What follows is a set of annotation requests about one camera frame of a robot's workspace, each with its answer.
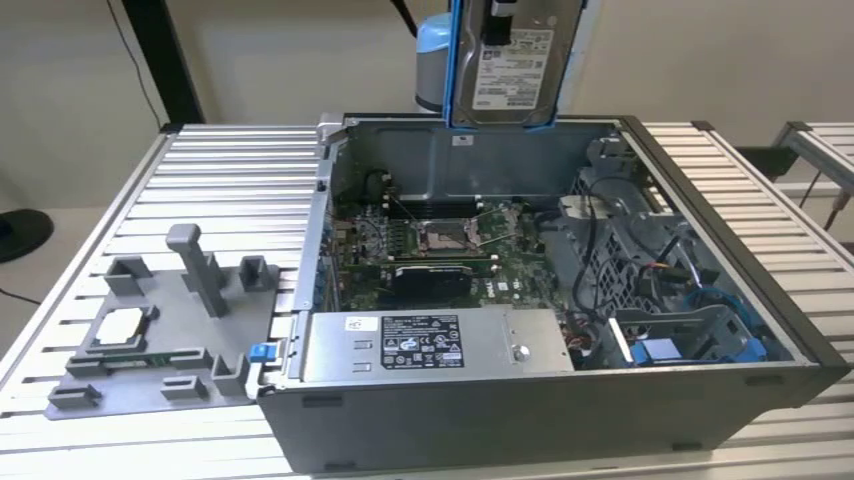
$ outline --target black cable on floor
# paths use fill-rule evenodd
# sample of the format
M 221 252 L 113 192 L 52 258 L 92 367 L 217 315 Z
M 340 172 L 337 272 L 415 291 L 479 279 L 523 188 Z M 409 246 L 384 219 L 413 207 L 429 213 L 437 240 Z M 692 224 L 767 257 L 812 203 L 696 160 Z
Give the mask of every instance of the black cable on floor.
M 405 23 L 405 28 L 409 30 L 409 33 L 413 37 L 417 37 L 417 25 L 415 24 L 415 19 L 412 19 L 412 13 L 409 12 L 409 7 L 405 6 L 405 2 L 403 0 L 391 0 L 391 4 L 397 9 L 397 13 L 400 14 L 400 18 L 403 19 L 403 23 Z
M 124 50 L 128 52 L 128 57 L 131 58 L 131 62 L 133 62 L 133 69 L 136 70 L 136 80 L 139 81 L 139 88 L 143 91 L 143 97 L 145 97 L 145 103 L 148 104 L 148 109 L 151 110 L 151 114 L 155 117 L 155 122 L 157 123 L 157 130 L 160 130 L 163 121 L 160 120 L 160 115 L 157 115 L 157 110 L 155 110 L 155 105 L 153 103 L 151 103 L 148 90 L 145 90 L 145 82 L 143 82 L 143 72 L 139 68 L 139 62 L 136 61 L 136 57 L 133 56 L 133 52 L 131 51 L 128 40 L 124 37 L 124 31 L 121 31 L 121 26 L 119 25 L 119 18 L 116 17 L 116 11 L 112 8 L 112 2 L 109 0 L 105 0 L 105 1 L 107 1 L 107 8 L 109 9 L 109 16 L 112 17 L 112 23 L 116 26 L 116 31 L 119 32 L 119 38 L 121 38 L 121 44 L 124 45 Z
M 41 305 L 40 301 L 33 300 L 29 297 L 24 297 L 22 295 L 18 295 L 17 293 L 6 292 L 1 288 L 0 288 L 0 294 L 5 295 L 6 297 L 14 298 L 16 300 L 20 300 L 22 302 L 32 303 L 33 305 Z
M 798 203 L 798 208 L 803 208 L 803 204 L 806 203 L 806 199 L 810 198 L 810 193 L 812 193 L 812 187 L 815 186 L 815 182 L 818 182 L 818 177 L 822 176 L 822 171 L 815 172 L 815 177 L 810 182 L 810 186 L 806 187 L 806 192 L 803 192 L 803 198 L 800 199 L 800 203 Z

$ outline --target metal rail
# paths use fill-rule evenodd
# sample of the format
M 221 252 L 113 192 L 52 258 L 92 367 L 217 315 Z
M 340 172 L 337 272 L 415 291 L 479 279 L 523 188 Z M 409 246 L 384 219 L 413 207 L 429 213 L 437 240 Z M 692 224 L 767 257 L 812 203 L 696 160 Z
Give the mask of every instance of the metal rail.
M 730 227 L 854 363 L 854 261 L 715 132 L 647 124 Z M 57 478 L 115 476 L 132 465 L 147 478 L 287 476 L 291 469 L 256 406 L 49 422 L 57 383 L 107 292 L 115 255 L 141 254 L 152 268 L 180 265 L 163 236 L 199 223 L 220 264 L 251 253 L 285 268 L 271 337 L 288 315 L 316 178 L 312 127 L 191 126 L 152 148 L 45 306 L 0 364 L 0 472 Z M 712 452 L 595 459 L 440 472 L 387 479 L 511 478 L 776 479 L 854 476 L 854 376 L 799 409 L 762 415 Z
M 827 230 L 854 194 L 854 123 L 790 122 L 774 144 L 791 148 L 842 189 L 824 222 Z

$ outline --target warning label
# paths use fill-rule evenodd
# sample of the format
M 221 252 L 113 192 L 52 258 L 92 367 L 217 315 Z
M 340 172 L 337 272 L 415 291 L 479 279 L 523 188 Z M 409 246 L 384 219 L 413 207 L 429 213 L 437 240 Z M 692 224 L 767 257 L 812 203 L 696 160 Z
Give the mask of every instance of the warning label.
M 381 335 L 387 369 L 464 366 L 456 315 L 383 317 Z
M 516 29 L 510 33 L 510 45 L 483 48 L 474 110 L 526 110 L 536 106 L 552 35 L 552 30 Z

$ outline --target black pole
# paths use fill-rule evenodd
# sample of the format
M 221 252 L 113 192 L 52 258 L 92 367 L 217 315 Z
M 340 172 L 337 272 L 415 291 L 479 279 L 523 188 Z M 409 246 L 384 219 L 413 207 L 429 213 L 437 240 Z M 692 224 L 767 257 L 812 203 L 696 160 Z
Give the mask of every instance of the black pole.
M 121 0 L 169 122 L 204 123 L 165 0 Z

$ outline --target blue latch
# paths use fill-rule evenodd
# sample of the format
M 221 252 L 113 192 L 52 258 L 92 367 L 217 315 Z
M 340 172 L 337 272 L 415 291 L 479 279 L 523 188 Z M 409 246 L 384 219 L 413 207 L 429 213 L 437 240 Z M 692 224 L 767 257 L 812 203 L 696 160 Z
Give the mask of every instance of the blue latch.
M 251 363 L 275 362 L 277 356 L 279 348 L 275 343 L 256 343 L 249 348 Z

